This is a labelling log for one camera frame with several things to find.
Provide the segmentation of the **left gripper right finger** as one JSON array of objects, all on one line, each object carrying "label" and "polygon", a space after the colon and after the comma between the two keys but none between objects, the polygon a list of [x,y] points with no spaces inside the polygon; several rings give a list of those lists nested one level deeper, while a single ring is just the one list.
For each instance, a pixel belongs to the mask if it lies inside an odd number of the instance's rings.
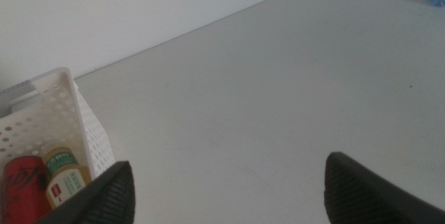
[{"label": "left gripper right finger", "polygon": [[338,224],[444,224],[444,210],[402,190],[343,152],[325,162],[324,205]]}]

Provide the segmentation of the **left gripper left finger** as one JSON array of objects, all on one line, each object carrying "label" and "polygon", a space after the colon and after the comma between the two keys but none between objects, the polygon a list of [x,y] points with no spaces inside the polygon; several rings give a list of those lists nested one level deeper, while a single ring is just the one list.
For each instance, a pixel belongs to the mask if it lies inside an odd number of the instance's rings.
[{"label": "left gripper left finger", "polygon": [[117,161],[91,184],[39,219],[40,224],[132,224],[135,186],[131,164]]}]

